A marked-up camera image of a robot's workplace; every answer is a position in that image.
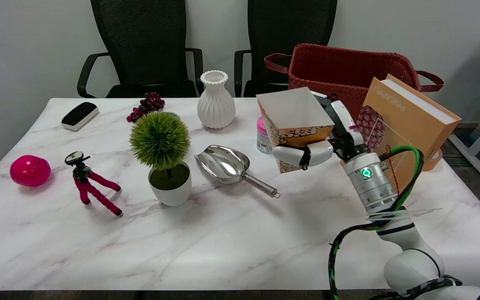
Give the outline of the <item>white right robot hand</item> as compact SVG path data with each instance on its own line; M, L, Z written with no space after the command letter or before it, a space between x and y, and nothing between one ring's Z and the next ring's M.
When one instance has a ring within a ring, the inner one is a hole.
M333 155L339 157L344 164L351 163L352 172L371 163L377 163L379 160L373 157L350 112L339 101L337 95L332 93L327 96L317 92L312 94L335 124L329 137L304 146L278 144L272 149L273 156L302 170L321 165Z

